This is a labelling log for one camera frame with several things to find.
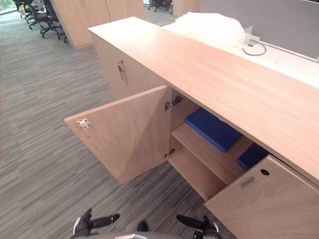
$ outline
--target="metal handle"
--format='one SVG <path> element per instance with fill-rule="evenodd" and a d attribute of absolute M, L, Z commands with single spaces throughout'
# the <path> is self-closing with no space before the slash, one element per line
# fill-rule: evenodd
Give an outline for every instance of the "metal handle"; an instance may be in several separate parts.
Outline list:
<path fill-rule="evenodd" d="M 241 188 L 240 189 L 245 189 L 247 187 L 249 187 L 250 185 L 254 184 L 256 181 L 256 178 L 255 177 L 252 177 L 251 179 L 247 180 L 246 182 L 244 182 L 242 185 L 241 185 Z"/>
<path fill-rule="evenodd" d="M 128 81 L 127 81 L 126 76 L 125 76 L 123 60 L 118 63 L 118 69 L 119 69 L 119 72 L 121 74 L 122 81 L 124 81 L 127 84 Z"/>

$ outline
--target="door hinge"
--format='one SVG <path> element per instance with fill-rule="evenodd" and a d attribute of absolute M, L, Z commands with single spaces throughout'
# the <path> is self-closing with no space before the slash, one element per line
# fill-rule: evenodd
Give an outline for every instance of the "door hinge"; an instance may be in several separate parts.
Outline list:
<path fill-rule="evenodd" d="M 172 102 L 165 102 L 165 111 L 167 111 L 170 107 L 178 105 L 182 100 L 183 98 L 181 96 L 176 96 Z"/>
<path fill-rule="evenodd" d="M 167 158 L 168 156 L 172 155 L 174 152 L 175 152 L 175 149 L 172 148 L 172 149 L 170 150 L 170 152 L 168 152 L 168 153 L 166 153 L 166 154 L 164 155 L 164 158 Z"/>
<path fill-rule="evenodd" d="M 90 122 L 87 119 L 80 119 L 76 123 L 82 129 L 88 129 L 91 126 Z"/>

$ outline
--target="plastic bag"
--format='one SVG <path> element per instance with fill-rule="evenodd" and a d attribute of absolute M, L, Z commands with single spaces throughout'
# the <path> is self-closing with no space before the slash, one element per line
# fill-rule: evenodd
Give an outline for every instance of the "plastic bag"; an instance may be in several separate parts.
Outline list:
<path fill-rule="evenodd" d="M 239 21 L 219 13 L 188 12 L 176 20 L 174 31 L 224 50 L 241 49 L 250 39 Z"/>
<path fill-rule="evenodd" d="M 23 5 L 19 6 L 19 11 L 18 12 L 20 12 L 22 15 L 25 14 L 25 10 L 24 10 L 24 6 Z"/>

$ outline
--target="floor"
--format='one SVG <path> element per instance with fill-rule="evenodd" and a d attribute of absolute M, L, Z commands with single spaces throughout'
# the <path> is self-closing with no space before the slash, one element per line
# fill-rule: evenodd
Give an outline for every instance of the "floor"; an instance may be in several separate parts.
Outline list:
<path fill-rule="evenodd" d="M 164 10 L 146 20 L 174 22 Z M 113 100 L 93 46 L 81 50 L 29 30 L 17 12 L 0 16 L 0 238 L 68 239 L 77 216 L 119 213 L 99 232 L 151 231 L 192 237 L 175 216 L 214 216 L 169 164 L 120 185 L 63 119 Z M 224 239 L 235 239 L 220 222 Z"/>

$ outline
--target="black office chair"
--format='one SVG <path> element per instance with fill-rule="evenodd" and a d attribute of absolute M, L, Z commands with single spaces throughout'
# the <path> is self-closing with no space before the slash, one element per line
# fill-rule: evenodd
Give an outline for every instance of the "black office chair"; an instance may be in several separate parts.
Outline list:
<path fill-rule="evenodd" d="M 56 32 L 56 34 L 58 36 L 58 39 L 60 40 L 61 39 L 60 36 L 64 35 L 65 33 L 64 32 L 59 33 L 58 30 L 57 30 L 58 28 L 62 29 L 61 24 L 59 24 L 58 26 L 54 26 L 53 25 L 54 22 L 58 22 L 58 23 L 60 23 L 60 22 L 59 22 L 59 19 L 58 19 L 57 15 L 56 15 L 55 11 L 54 11 L 52 3 L 51 3 L 50 0 L 43 0 L 43 2 L 44 2 L 44 7 L 46 9 L 46 15 L 47 15 L 46 24 L 48 25 L 48 27 L 46 27 L 45 29 L 42 29 L 40 31 L 41 36 L 42 36 L 42 38 L 44 38 L 45 33 L 47 33 L 48 31 L 51 30 L 51 31 L 55 31 Z"/>
<path fill-rule="evenodd" d="M 30 3 L 27 4 L 29 9 L 30 9 L 30 12 L 31 12 L 31 16 L 34 20 L 33 23 L 31 23 L 29 25 L 29 28 L 32 29 L 32 26 L 34 26 L 35 24 L 39 23 L 41 28 L 44 28 L 44 26 L 41 25 L 41 22 L 46 22 L 47 21 L 47 16 L 46 16 L 46 13 L 40 13 L 40 9 L 37 8 L 37 6 L 33 6 L 31 5 Z"/>
<path fill-rule="evenodd" d="M 166 11 L 168 11 L 170 4 L 171 4 L 171 0 L 153 0 L 155 3 L 152 5 L 149 5 L 149 10 L 151 10 L 151 7 L 155 7 L 155 11 L 157 11 L 158 8 L 160 7 L 165 7 Z"/>
<path fill-rule="evenodd" d="M 20 18 L 22 18 L 22 16 L 24 15 L 24 19 L 25 19 L 26 21 L 28 21 L 28 20 L 31 19 L 31 18 L 28 18 L 28 17 L 31 16 L 31 13 L 30 13 L 29 8 L 28 8 L 28 7 L 25 7 L 25 6 L 26 6 L 25 2 L 23 2 L 23 1 L 21 1 L 21 0 L 13 0 L 13 3 L 15 4 L 16 10 L 17 10 L 18 12 L 19 12 L 20 6 L 23 6 L 23 8 L 24 8 L 25 14 L 20 13 Z"/>

